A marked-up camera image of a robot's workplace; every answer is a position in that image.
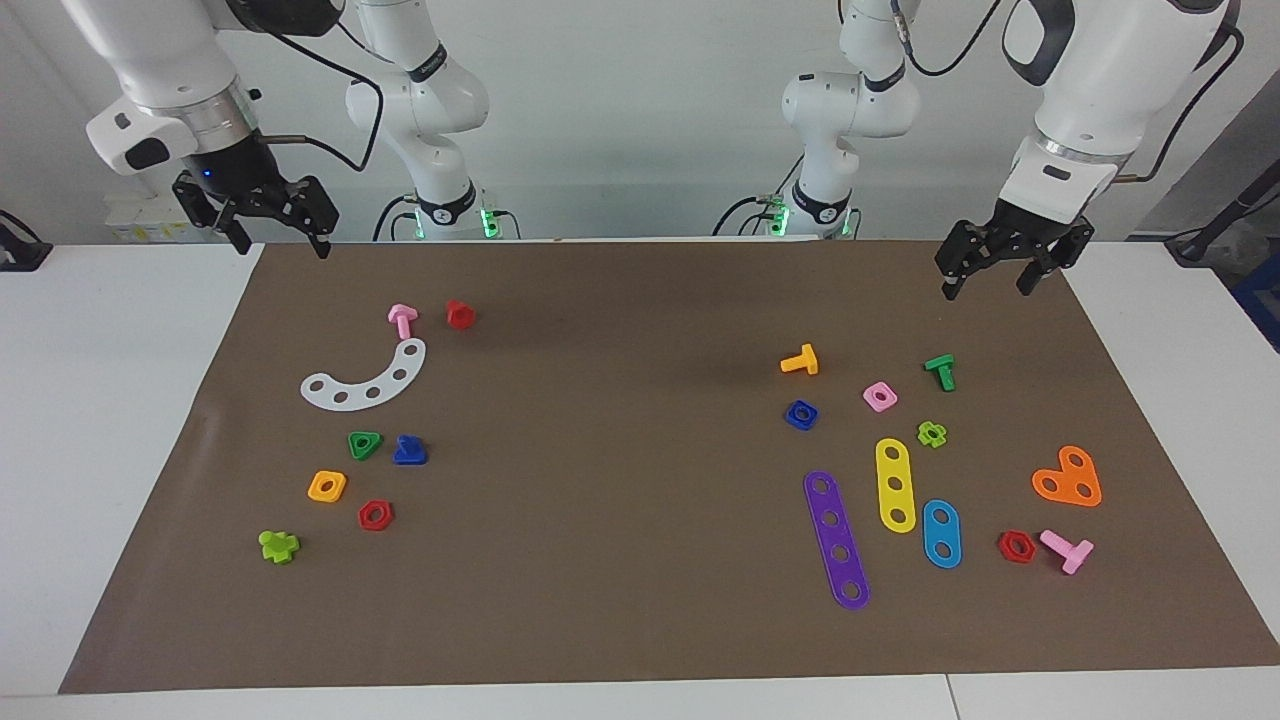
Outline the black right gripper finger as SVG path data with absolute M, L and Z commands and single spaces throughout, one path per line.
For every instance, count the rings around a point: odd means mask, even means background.
M 193 227 L 224 238 L 242 256 L 250 252 L 252 240 L 237 219 L 233 202 L 216 208 L 202 190 L 177 190 L 175 199 Z
M 319 178 L 265 184 L 262 202 L 269 218 L 305 234 L 319 259 L 329 258 L 339 210 Z

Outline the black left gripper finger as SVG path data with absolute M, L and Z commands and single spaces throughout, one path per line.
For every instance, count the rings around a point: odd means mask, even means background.
M 954 301 L 966 279 L 1001 260 L 988 245 L 988 228 L 952 228 L 943 240 L 934 264 L 943 277 L 941 286 L 946 300 Z
M 1065 234 L 1051 247 L 1037 246 L 1030 263 L 1018 278 L 1019 293 L 1030 296 L 1043 278 L 1074 266 L 1080 254 L 1082 237 L 1078 234 Z

